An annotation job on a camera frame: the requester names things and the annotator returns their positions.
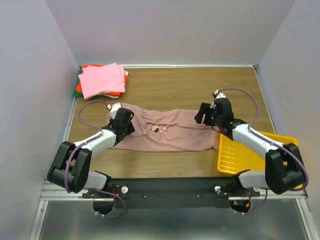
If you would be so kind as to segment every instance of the screw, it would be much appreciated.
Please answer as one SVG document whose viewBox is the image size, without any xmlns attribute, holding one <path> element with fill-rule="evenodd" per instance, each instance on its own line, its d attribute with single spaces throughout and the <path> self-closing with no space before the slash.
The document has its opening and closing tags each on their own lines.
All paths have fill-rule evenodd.
<svg viewBox="0 0 320 240">
<path fill-rule="evenodd" d="M 220 186 L 215 186 L 215 187 L 214 187 L 214 191 L 215 191 L 216 193 L 220 193 L 220 192 L 221 192 L 221 187 L 220 187 Z"/>
<path fill-rule="evenodd" d="M 126 194 L 127 192 L 128 192 L 128 187 L 127 186 L 123 186 L 122 188 L 121 188 L 121 192 L 123 193 L 123 194 Z"/>
</svg>

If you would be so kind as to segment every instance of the orange cloth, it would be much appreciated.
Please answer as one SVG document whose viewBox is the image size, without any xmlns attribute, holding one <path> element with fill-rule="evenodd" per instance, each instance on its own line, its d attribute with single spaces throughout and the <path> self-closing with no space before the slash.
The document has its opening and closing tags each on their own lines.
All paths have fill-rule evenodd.
<svg viewBox="0 0 320 240">
<path fill-rule="evenodd" d="M 100 64 L 86 64 L 86 65 L 83 65 L 82 68 L 86 68 L 88 67 L 89 65 L 91 66 L 95 66 L 95 67 L 102 67 L 104 65 L 100 65 Z M 124 75 L 124 83 L 127 84 L 127 81 L 128 81 L 128 76 L 127 75 Z M 78 93 L 78 94 L 83 94 L 82 93 L 82 88 L 81 88 L 81 84 L 80 84 L 80 81 L 78 82 L 76 88 L 75 88 L 75 91 Z M 110 93 L 106 93 L 106 94 L 103 94 L 105 96 L 113 96 L 113 97 L 120 97 L 121 96 L 121 93 L 120 92 L 110 92 Z"/>
</svg>

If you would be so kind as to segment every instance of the metal frame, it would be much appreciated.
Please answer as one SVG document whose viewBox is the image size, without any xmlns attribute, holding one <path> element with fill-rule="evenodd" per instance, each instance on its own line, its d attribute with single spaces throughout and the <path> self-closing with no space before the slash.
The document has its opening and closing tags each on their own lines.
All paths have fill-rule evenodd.
<svg viewBox="0 0 320 240">
<path fill-rule="evenodd" d="M 213 68 L 213 67 L 252 67 L 253 71 L 255 73 L 260 91 L 260 83 L 259 79 L 257 76 L 256 69 L 252 65 L 167 65 L 167 64 L 162 64 L 162 65 L 134 65 L 134 64 L 128 64 L 125 66 L 126 68 Z M 266 103 L 265 97 L 263 92 L 261 91 L 263 101 L 266 105 L 266 109 L 269 115 L 269 118 L 271 120 L 272 128 L 274 132 L 276 133 L 274 123 L 272 121 L 272 117 L 269 112 L 268 105 Z M 67 122 L 67 126 L 63 135 L 63 141 L 68 140 L 71 126 L 72 126 L 72 120 L 75 114 L 75 109 L 76 109 L 76 104 L 77 104 L 77 98 L 73 98 L 71 110 L 70 110 L 70 115 L 69 119 Z M 29 239 L 30 240 L 38 240 L 40 237 L 41 229 L 44 223 L 45 215 L 46 215 L 46 210 L 48 207 L 49 201 L 112 201 L 112 198 L 83 198 L 82 197 L 82 192 L 79 193 L 67 193 L 66 190 L 62 187 L 59 187 L 55 184 L 52 184 L 51 182 L 44 181 L 43 183 L 43 188 L 41 191 L 40 199 L 39 199 L 39 205 L 37 208 L 37 212 L 35 215 L 35 219 L 33 222 L 32 230 Z M 263 199 L 265 197 L 265 191 L 261 190 L 260 191 L 260 196 L 254 197 L 255 199 Z M 319 233 L 317 231 L 317 227 L 315 225 L 315 222 L 313 220 L 312 214 L 309 211 L 306 198 L 308 197 L 307 193 L 305 191 L 298 191 L 298 192 L 285 192 L 282 195 L 277 195 L 271 191 L 269 191 L 268 194 L 268 199 L 296 199 L 297 205 L 307 232 L 307 235 L 310 240 L 318 240 L 320 239 Z M 241 197 L 229 197 L 228 198 L 230 201 L 231 200 L 239 200 Z"/>
</svg>

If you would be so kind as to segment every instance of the yellow tray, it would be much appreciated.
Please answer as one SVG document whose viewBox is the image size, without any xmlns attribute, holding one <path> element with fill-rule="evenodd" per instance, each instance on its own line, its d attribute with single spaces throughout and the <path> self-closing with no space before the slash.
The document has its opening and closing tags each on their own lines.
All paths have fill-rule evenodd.
<svg viewBox="0 0 320 240">
<path fill-rule="evenodd" d="M 293 137 L 276 135 L 262 131 L 260 133 L 272 140 L 284 144 L 293 143 L 298 146 L 298 141 Z M 265 161 L 243 144 L 231 141 L 229 138 L 221 134 L 217 169 L 219 172 L 227 174 L 236 174 L 247 169 L 264 170 Z"/>
</svg>

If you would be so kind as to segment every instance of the folded pink cloth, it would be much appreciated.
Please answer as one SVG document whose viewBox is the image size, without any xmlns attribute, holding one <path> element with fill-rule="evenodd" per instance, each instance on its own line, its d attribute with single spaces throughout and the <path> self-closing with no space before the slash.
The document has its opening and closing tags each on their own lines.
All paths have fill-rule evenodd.
<svg viewBox="0 0 320 240">
<path fill-rule="evenodd" d="M 124 67 L 123 64 L 117 64 L 117 67 L 118 67 L 119 73 L 120 73 L 120 75 L 122 77 L 122 83 L 125 86 L 126 85 L 126 83 L 125 83 L 125 67 Z M 101 68 L 101 67 L 100 66 L 88 65 L 87 67 L 82 68 L 82 72 L 85 74 L 85 73 L 88 73 L 88 72 L 90 72 L 92 70 L 97 70 L 99 68 Z"/>
<path fill-rule="evenodd" d="M 79 74 L 83 98 L 88 99 L 99 94 L 125 93 L 124 75 L 119 71 L 116 63 L 101 66 L 87 67 Z"/>
<path fill-rule="evenodd" d="M 135 132 L 114 146 L 114 149 L 141 152 L 188 152 L 219 148 L 220 134 L 210 126 L 197 124 L 197 110 L 175 109 L 159 112 L 136 105 L 122 103 L 122 107 L 134 112 L 132 124 Z M 151 130 L 159 125 L 159 131 Z"/>
</svg>

